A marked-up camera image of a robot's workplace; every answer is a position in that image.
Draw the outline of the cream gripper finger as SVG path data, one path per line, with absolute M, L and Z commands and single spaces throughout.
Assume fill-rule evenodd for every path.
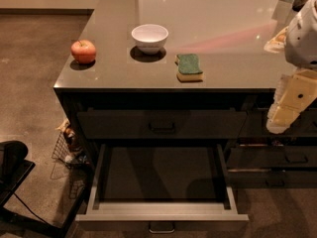
M 281 134 L 291 126 L 298 116 L 298 112 L 273 103 L 267 113 L 266 128 L 273 134 Z

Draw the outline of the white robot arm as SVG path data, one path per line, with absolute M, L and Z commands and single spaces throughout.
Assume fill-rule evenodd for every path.
M 317 0 L 308 0 L 288 26 L 268 41 L 264 49 L 296 67 L 283 75 L 267 113 L 266 128 L 281 134 L 317 99 Z

